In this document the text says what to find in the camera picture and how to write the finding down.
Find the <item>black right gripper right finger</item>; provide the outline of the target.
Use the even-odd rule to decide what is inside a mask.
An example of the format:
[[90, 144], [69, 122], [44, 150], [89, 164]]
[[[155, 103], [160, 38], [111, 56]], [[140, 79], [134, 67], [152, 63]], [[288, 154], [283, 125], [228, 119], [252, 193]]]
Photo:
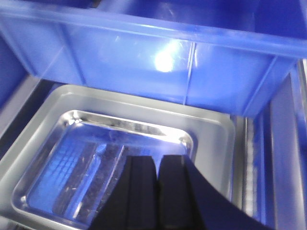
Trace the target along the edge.
[[158, 182], [162, 230], [266, 230], [220, 194], [184, 155], [162, 158]]

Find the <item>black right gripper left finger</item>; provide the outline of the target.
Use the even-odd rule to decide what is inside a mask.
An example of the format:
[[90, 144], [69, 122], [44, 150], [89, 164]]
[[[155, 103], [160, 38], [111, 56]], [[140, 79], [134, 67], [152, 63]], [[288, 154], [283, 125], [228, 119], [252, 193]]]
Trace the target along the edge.
[[156, 167], [151, 156], [128, 156], [123, 172], [90, 230], [156, 230]]

